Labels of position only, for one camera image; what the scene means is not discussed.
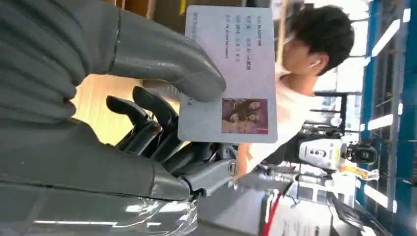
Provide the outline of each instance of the man's arm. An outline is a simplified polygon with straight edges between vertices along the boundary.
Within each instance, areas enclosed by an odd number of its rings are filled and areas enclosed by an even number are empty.
[[[278,140],[274,144],[239,144],[237,178],[252,171],[300,131],[314,103],[310,95],[313,94],[316,81],[317,77],[302,78],[293,74],[277,79]]]

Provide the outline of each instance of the plastic wrap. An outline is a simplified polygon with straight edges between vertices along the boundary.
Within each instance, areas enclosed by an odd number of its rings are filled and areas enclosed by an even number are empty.
[[[48,235],[48,232],[71,235],[88,232],[95,235],[100,232],[100,235],[180,236],[197,228],[196,203],[138,200],[137,204],[126,206],[121,221],[39,219],[33,222],[35,227],[28,235]]]

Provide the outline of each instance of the window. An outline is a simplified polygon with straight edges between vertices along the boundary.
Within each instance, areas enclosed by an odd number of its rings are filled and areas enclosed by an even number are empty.
[[[317,201],[320,203],[327,203],[327,191],[319,190],[317,192]]]
[[[328,71],[326,74],[319,77],[314,91],[335,91],[337,88],[337,73],[336,69]]]
[[[369,17],[369,5],[365,0],[329,0],[328,2],[341,7],[353,21]]]
[[[359,142],[359,133],[346,133],[343,137],[344,142]]]
[[[299,199],[307,199],[307,200],[313,200],[313,193],[314,190],[312,188],[309,187],[303,187],[303,186],[298,186],[298,198]]]
[[[365,58],[348,58],[337,68],[338,92],[362,92]]]
[[[348,96],[348,106],[346,111],[346,129],[359,131],[360,129],[360,112],[362,105],[361,95]]]
[[[366,54],[368,38],[368,21],[353,22],[352,26],[355,31],[355,43],[351,51],[351,56],[364,56]]]
[[[314,97],[316,100],[313,110],[340,111],[341,99],[339,97]]]

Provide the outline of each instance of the person in photo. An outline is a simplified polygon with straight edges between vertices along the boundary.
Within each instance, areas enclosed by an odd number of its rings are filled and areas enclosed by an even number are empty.
[[[239,121],[245,121],[247,120],[247,111],[241,110],[241,111],[233,111],[230,115],[230,122],[239,122]]]
[[[260,111],[250,111],[247,120],[250,120],[254,123],[259,123],[264,120],[264,116]]]
[[[235,110],[236,104],[238,103],[238,99],[232,98],[223,98],[222,101],[222,120],[231,120],[232,114],[236,114],[233,111]]]
[[[259,99],[246,99],[246,100],[240,100],[237,101],[234,104],[234,110],[258,110],[261,108],[261,102]]]
[[[229,134],[256,134],[256,124],[253,121],[244,120],[230,122],[222,120],[222,133]]]
[[[236,99],[236,101],[233,103],[233,109],[235,109],[238,105],[242,104],[246,100],[247,99],[245,98]]]

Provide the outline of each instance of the black hair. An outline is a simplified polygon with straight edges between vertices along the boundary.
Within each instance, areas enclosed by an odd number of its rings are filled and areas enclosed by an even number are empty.
[[[348,58],[355,33],[348,15],[336,6],[305,8],[292,17],[290,31],[310,47],[310,53],[326,53],[328,64],[318,74],[340,65]]]
[[[232,116],[233,114],[237,114],[240,121],[245,121],[248,118],[245,110],[233,111],[230,116]]]
[[[240,110],[248,110],[249,109],[249,105],[252,102],[260,102],[259,99],[246,99],[244,102],[238,104],[235,108],[234,108],[234,113],[236,113],[236,111],[240,111]]]

